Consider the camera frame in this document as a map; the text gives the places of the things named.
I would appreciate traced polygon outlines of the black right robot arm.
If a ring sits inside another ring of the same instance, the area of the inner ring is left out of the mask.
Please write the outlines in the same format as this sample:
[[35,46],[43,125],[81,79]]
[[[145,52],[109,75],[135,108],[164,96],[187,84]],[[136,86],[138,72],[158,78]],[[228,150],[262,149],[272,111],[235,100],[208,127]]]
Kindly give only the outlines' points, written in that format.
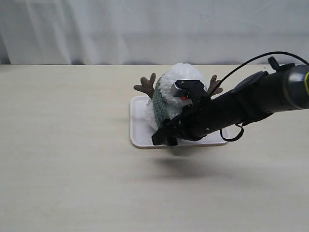
[[274,73],[257,72],[232,90],[211,99],[198,80],[177,80],[177,92],[184,93],[192,104],[182,108],[173,119],[165,119],[152,135],[153,145],[178,144],[178,139],[199,141],[216,131],[235,124],[240,133],[244,126],[261,121],[276,112],[303,110],[309,107],[309,67],[288,64]]

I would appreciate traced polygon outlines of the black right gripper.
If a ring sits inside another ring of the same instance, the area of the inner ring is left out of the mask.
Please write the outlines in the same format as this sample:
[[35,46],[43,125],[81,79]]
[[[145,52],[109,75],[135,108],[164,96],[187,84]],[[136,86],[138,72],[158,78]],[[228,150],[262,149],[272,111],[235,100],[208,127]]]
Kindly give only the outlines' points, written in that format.
[[165,119],[151,136],[155,146],[177,146],[179,139],[198,141],[207,135],[232,125],[230,101],[221,98],[202,97],[199,101],[183,107],[173,119]]

